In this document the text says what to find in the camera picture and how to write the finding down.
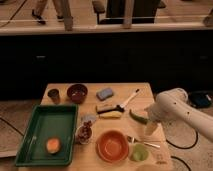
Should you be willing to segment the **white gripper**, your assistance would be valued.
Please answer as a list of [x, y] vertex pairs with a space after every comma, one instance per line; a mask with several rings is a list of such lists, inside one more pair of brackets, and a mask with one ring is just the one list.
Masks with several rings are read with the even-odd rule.
[[149, 122], [146, 125], [145, 134], [150, 136], [152, 135], [158, 127], [158, 123], [162, 120], [161, 118], [161, 109], [157, 103], [153, 103], [150, 106], [145, 108], [147, 112]]

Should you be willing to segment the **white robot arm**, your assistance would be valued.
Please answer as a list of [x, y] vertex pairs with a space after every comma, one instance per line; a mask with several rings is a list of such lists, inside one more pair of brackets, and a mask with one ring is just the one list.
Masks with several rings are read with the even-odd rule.
[[213, 116], [191, 107], [187, 101], [187, 92], [182, 88], [174, 88], [159, 93], [155, 102], [145, 111], [151, 122], [177, 117], [213, 142]]

